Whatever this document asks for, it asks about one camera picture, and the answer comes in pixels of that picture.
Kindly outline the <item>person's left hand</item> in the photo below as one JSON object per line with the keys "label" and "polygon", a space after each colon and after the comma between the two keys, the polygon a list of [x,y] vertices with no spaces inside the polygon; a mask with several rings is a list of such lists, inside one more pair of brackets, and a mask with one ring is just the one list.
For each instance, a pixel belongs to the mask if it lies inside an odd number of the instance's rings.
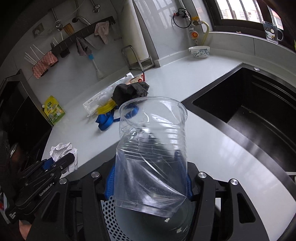
{"label": "person's left hand", "polygon": [[31,227],[32,227],[31,224],[23,223],[21,220],[19,221],[20,233],[24,240],[27,240]]}

